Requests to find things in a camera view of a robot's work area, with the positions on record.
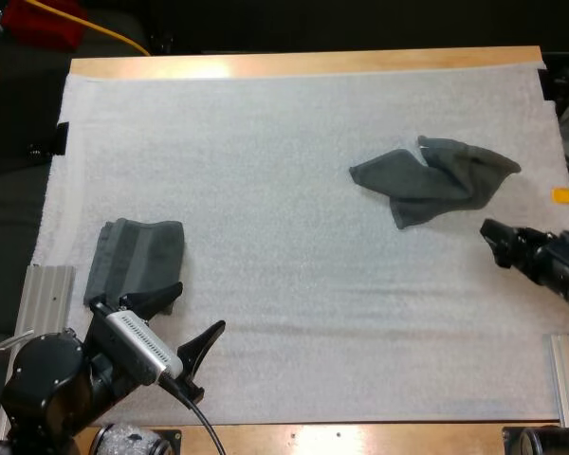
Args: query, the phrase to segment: folded gray towel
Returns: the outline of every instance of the folded gray towel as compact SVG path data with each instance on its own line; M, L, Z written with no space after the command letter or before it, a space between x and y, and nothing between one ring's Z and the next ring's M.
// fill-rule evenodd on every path
M115 306L123 294L149 292L179 281L183 227L178 221L105 223L88 275L84 304L105 293Z
M399 229L452 210L481 209L521 166L505 156L452 139L420 136L428 166L411 152L394 150L350 168L355 183L390 196Z

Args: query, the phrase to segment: black cable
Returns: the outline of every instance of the black cable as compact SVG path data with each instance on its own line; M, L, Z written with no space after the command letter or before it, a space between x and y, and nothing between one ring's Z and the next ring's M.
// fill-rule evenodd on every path
M222 446L221 441L219 441L219 436L217 436L217 433L215 433L215 430L213 429L211 423L207 420L207 417L205 417L205 414L202 413L198 406L181 391L179 385L177 384L177 381L175 381L169 375L163 374L160 376L158 384L162 389L180 401L186 408L191 409L192 412L196 414L196 417L198 417L198 420L207 430L211 436L212 441L215 443L215 447L217 447L217 452L219 452L219 455L226 455L226 450Z

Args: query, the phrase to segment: table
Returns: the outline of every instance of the table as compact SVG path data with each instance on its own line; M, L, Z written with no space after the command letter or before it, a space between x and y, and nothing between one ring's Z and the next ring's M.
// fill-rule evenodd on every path
M71 74L118 79L252 78L365 71L462 68L541 61L537 46L387 50L302 54L254 54L152 58L80 59ZM383 423L333 425L242 425L216 430L228 454L497 454L504 453L502 426L545 423ZM184 453L215 448L202 427L180 427ZM88 452L96 428L77 437Z

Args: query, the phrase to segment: white foam sheet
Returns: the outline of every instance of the white foam sheet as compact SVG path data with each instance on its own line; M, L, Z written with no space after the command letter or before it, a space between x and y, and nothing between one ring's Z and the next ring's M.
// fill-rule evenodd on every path
M33 261L77 267L69 324L106 221L180 220L184 295L151 326L175 347L225 334L196 381L216 424L552 419L547 334L569 305L493 262L487 217L559 232L569 207L538 64L232 81L69 76ZM348 168L418 135L518 161L485 209L399 231ZM190 424L158 387L102 419Z

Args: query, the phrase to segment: red object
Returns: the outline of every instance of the red object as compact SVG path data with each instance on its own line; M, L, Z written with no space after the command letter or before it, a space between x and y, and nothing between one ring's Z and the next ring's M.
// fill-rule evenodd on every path
M86 10L76 0L39 0L49 7L86 19ZM72 51L80 44L84 26L27 3L10 0L2 24L20 43Z

